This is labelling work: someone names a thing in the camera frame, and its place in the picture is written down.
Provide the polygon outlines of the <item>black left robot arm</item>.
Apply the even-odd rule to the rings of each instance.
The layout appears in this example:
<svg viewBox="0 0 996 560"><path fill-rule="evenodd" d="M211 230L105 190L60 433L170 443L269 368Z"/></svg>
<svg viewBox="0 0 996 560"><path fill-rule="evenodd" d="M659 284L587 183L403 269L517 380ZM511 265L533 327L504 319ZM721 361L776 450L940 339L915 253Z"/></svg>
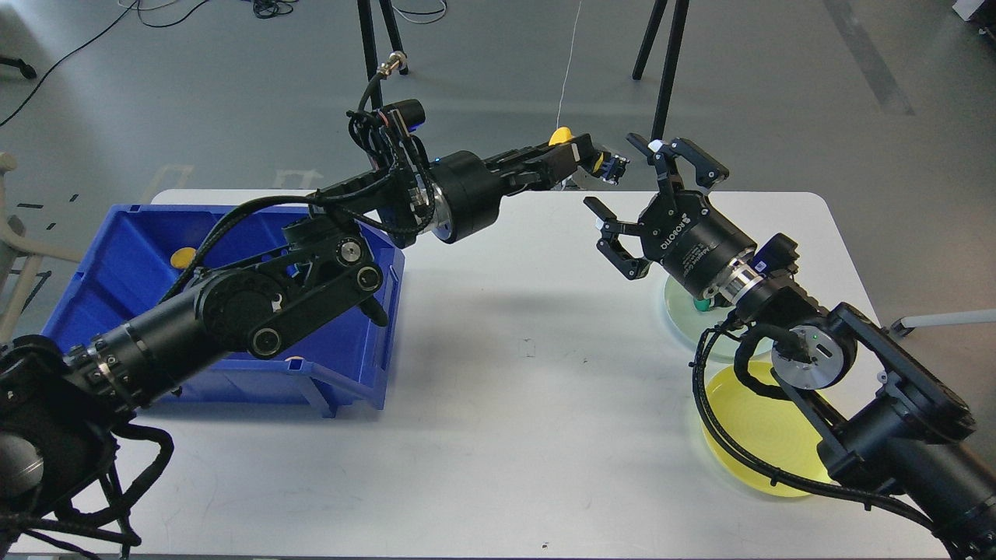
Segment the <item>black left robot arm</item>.
<svg viewBox="0 0 996 560"><path fill-rule="evenodd" d="M417 100L374 96L408 60L373 71L349 134L371 170L313 194L235 206L207 233L159 304L89 344L62 351L28 334L2 345L2 552L23 535L79 555L64 533L138 546L132 507L174 453L137 410L232 353L271 359L351 309L377 326L387 273L362 226L405 247L423 233L454 243L491 226L505 196L548 191L577 171L615 182L623 165L590 135L559 128L501 155L430 160Z"/></svg>

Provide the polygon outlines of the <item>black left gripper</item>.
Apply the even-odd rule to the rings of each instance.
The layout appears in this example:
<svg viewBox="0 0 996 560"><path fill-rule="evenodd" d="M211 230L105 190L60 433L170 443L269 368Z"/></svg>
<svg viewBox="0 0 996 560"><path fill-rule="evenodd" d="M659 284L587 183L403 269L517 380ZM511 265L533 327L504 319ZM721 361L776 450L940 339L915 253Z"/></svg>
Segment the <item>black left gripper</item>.
<svg viewBox="0 0 996 560"><path fill-rule="evenodd" d="M433 232L449 244L480 233L498 219L503 194L548 191L593 158L591 136L582 134L506 150L484 162L468 150L435 159L430 174L445 212Z"/></svg>

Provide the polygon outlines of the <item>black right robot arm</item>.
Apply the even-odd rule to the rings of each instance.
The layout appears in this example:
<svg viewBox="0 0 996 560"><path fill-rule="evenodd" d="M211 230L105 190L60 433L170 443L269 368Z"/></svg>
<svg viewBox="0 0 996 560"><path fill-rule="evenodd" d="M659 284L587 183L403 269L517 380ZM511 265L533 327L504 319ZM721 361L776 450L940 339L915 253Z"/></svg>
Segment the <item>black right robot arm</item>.
<svg viewBox="0 0 996 560"><path fill-rule="evenodd" d="M968 405L847 303L827 309L796 281L798 245L784 234L759 246L709 201L729 175L689 139L627 141L654 167L658 194L636 221L594 196L598 248L629 279L662 266L697 300L729 308L708 327L693 361L693 398L722 450L772 485L860 503L906 517L953 559L994 557L994 471L965 446ZM759 397L786 401L818 433L829 482L762 460L721 424L705 387L715 341L738 341L734 376Z"/></svg>

